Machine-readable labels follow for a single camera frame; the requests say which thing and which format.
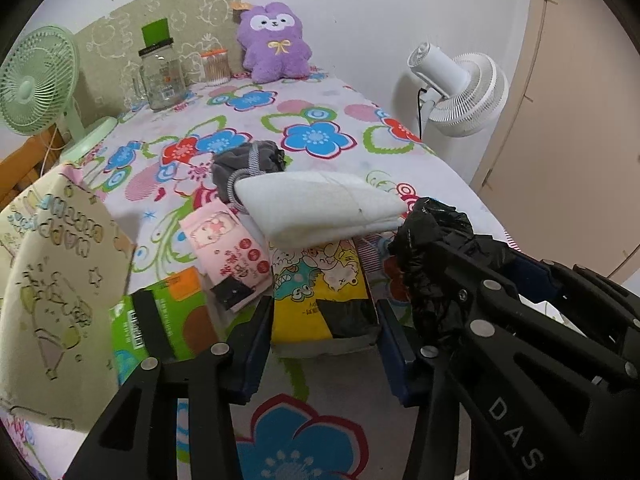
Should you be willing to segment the yellow cartoon tissue pack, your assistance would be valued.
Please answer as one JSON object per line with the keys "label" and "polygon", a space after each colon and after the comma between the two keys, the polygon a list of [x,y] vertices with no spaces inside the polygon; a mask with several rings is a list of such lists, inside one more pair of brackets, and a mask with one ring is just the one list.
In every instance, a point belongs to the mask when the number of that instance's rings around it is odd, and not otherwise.
{"label": "yellow cartoon tissue pack", "polygon": [[369,348],[380,324],[352,240],[302,250],[271,246],[271,345],[285,359]]}

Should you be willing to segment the white folded towel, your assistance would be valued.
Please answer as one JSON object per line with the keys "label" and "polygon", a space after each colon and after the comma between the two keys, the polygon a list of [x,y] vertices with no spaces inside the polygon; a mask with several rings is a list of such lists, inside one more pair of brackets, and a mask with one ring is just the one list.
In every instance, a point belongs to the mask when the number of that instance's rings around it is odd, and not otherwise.
{"label": "white folded towel", "polygon": [[235,197],[277,248],[306,249],[395,231],[406,204],[353,174],[283,171],[239,180]]}

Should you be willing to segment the beige door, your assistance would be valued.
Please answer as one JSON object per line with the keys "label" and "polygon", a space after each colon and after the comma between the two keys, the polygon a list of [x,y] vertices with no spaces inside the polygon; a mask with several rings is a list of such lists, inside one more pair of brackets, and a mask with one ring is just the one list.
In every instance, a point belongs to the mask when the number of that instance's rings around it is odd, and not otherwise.
{"label": "beige door", "polygon": [[639,267],[639,55],[603,0],[529,0],[508,104],[473,178],[526,254]]}

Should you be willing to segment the cotton swab jar orange lid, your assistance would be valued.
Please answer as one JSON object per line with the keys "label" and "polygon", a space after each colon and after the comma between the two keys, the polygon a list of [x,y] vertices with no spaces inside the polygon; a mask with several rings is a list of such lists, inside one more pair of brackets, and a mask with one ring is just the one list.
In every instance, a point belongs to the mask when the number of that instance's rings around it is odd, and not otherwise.
{"label": "cotton swab jar orange lid", "polygon": [[225,84],[231,79],[227,49],[216,49],[200,54],[204,79],[210,84]]}

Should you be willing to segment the green tissue pack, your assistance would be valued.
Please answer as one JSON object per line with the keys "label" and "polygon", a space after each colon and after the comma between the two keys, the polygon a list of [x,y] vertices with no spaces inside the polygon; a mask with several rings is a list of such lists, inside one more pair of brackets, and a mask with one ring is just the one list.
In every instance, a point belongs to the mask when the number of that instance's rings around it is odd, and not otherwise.
{"label": "green tissue pack", "polygon": [[186,361],[219,341],[194,266],[122,297],[110,321],[119,385],[149,356],[163,363]]}

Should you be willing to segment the wooden bed headboard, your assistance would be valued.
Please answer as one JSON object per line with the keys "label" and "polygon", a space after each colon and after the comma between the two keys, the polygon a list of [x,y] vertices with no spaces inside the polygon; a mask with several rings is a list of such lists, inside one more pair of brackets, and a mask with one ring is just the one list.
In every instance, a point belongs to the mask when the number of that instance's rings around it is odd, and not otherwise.
{"label": "wooden bed headboard", "polygon": [[1,208],[35,183],[60,159],[65,141],[58,128],[51,126],[31,136],[20,148],[1,162]]}

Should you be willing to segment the glass jar green lid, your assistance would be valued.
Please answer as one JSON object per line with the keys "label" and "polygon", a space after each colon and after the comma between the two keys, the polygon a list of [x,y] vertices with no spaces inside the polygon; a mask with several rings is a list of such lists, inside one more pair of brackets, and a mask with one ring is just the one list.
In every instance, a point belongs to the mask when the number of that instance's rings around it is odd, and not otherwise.
{"label": "glass jar green lid", "polygon": [[186,98],[180,58],[174,49],[167,18],[142,27],[143,48],[138,51],[142,86],[153,112],[174,107]]}

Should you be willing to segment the green desk fan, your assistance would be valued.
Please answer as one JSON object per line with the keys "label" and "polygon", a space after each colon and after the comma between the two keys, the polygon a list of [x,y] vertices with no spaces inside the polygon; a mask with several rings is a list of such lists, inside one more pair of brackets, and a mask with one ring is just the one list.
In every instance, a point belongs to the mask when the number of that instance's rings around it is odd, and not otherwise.
{"label": "green desk fan", "polygon": [[1,118],[21,136],[34,136],[51,126],[70,140],[61,162],[78,162],[116,128],[114,117],[85,127],[74,93],[80,59],[72,33],[58,25],[37,28],[18,40],[1,65]]}

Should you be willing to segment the white standing fan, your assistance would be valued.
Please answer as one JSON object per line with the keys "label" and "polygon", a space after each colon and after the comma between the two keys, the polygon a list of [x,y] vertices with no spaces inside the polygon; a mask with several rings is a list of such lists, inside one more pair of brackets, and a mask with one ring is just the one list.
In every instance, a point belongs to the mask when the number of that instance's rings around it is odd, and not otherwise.
{"label": "white standing fan", "polygon": [[418,92],[418,124],[448,138],[466,138],[497,120],[509,97],[509,81],[485,53],[450,58],[422,42],[409,55],[408,67],[423,87]]}

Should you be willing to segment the floral tablecloth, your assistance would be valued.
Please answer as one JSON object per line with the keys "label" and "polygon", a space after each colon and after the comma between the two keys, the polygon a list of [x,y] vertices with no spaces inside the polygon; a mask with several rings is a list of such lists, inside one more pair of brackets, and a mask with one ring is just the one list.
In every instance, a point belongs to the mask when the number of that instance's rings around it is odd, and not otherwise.
{"label": "floral tablecloth", "polygon": [[[200,84],[172,110],[127,114],[80,164],[90,190],[137,244],[134,286],[194,265],[179,222],[214,198],[206,174],[214,158],[248,139],[282,142],[286,128],[295,131],[285,155],[292,170],[356,174],[407,205],[433,197],[465,212],[476,232],[509,237],[446,162],[343,81],[321,72],[263,87],[236,78],[218,88]],[[400,478],[416,423],[373,350],[270,356],[258,393],[233,417],[254,460],[283,443],[357,479]]]}

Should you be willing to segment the purple plush bunny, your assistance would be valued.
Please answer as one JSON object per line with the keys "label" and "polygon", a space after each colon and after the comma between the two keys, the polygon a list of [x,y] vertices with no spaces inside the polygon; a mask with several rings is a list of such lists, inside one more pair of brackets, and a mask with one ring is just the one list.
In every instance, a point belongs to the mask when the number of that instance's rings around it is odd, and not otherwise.
{"label": "purple plush bunny", "polygon": [[312,51],[303,38],[302,21],[283,2],[243,11],[236,40],[244,51],[243,67],[255,84],[310,75]]}

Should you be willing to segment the yellow fabric storage box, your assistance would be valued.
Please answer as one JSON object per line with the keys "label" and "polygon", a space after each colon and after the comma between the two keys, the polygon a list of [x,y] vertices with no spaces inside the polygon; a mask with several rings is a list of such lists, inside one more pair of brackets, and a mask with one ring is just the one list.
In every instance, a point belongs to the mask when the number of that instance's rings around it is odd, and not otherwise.
{"label": "yellow fabric storage box", "polygon": [[110,310],[134,242],[79,169],[57,166],[1,213],[1,406],[87,432],[117,390]]}

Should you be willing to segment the pink wet wipes pack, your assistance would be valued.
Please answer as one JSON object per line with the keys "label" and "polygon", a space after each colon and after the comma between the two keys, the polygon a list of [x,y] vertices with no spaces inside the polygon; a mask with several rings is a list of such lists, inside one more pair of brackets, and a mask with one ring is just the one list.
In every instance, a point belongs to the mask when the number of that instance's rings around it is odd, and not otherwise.
{"label": "pink wet wipes pack", "polygon": [[220,200],[194,210],[180,226],[224,310],[238,312],[271,286],[267,252]]}

